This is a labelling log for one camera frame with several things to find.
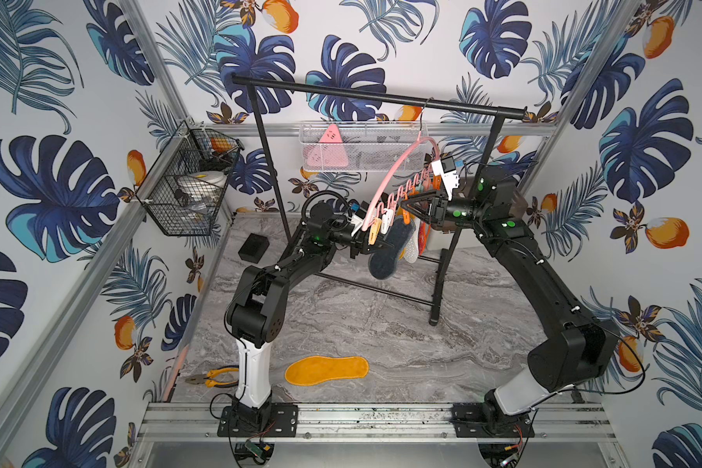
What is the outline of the dark grey shoe insole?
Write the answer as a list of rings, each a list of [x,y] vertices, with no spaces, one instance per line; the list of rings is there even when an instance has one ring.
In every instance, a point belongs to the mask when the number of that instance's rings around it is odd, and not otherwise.
[[[398,216],[384,235],[383,241],[387,247],[370,256],[368,267],[372,278],[383,281],[396,273],[399,255],[403,250],[403,243],[405,243],[404,223],[405,220]]]

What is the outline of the orange shoe insole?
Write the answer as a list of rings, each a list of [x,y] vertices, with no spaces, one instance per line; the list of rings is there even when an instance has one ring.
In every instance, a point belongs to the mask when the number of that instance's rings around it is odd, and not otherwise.
[[[415,263],[418,259],[418,224],[419,220],[417,218],[413,218],[408,224],[403,224],[405,243],[403,243],[403,250],[401,251],[399,258],[407,261],[407,263]]]
[[[362,357],[312,356],[291,364],[286,369],[285,380],[295,386],[315,386],[334,380],[361,379],[369,370],[369,362]]]

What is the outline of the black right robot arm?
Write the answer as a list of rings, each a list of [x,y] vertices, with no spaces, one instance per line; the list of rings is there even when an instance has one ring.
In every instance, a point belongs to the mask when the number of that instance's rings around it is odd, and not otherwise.
[[[528,224],[514,216],[514,177],[488,167],[466,194],[441,188],[409,195],[407,212],[436,229],[472,230],[487,252],[513,277],[534,309],[546,339],[528,353],[528,366],[487,392],[479,406],[454,406],[460,437],[530,436],[530,411],[557,394],[599,378],[622,337],[610,319],[595,316],[571,292],[540,251]]]

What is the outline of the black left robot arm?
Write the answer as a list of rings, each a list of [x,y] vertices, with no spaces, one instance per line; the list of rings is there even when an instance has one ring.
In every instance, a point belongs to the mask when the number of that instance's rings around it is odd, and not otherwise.
[[[367,202],[352,202],[323,190],[301,208],[294,234],[280,259],[265,267],[246,268],[224,315],[225,328],[235,339],[239,380],[230,408],[222,414],[227,436],[261,434],[269,430],[272,413],[270,358],[286,319],[289,295],[305,279],[325,270],[337,250],[366,255],[378,246],[362,230],[370,210]]]

